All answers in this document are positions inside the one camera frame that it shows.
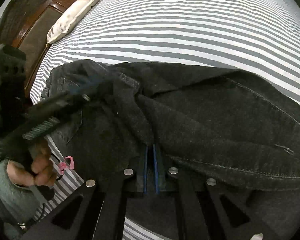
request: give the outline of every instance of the striped bedsheet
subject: striped bedsheet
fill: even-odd
[[[101,0],[50,47],[34,81],[32,101],[39,102],[53,68],[79,59],[240,68],[300,104],[300,8],[293,0]],[[56,198],[45,214],[82,182],[68,172],[56,183]],[[160,239],[131,232],[129,223],[124,239]]]

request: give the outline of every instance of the pink string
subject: pink string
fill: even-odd
[[[68,166],[68,164],[66,163],[66,159],[70,160],[70,166]],[[65,173],[66,169],[73,170],[74,169],[73,158],[71,156],[67,156],[62,163],[58,164],[58,167],[59,167],[59,173],[61,175],[63,175]]]

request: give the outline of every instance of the person's arm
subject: person's arm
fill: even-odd
[[[47,142],[42,141],[37,147],[39,154],[31,166],[33,172],[38,174],[35,177],[20,168],[18,163],[8,160],[0,163],[0,228],[10,239],[21,236],[22,231],[15,226],[31,219],[40,205],[27,187],[52,186],[56,180]]]

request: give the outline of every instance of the white pillow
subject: white pillow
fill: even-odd
[[[75,1],[49,30],[47,34],[47,47],[49,44],[60,40],[71,32],[98,1],[100,0]]]

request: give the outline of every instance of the black pants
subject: black pants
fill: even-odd
[[[284,239],[300,226],[300,106],[262,78],[239,70],[182,64],[90,60],[52,70],[42,97],[96,77],[117,76],[109,92],[52,135],[84,179],[106,185],[158,142],[180,166],[234,187]],[[172,200],[128,203],[127,216],[173,239]]]

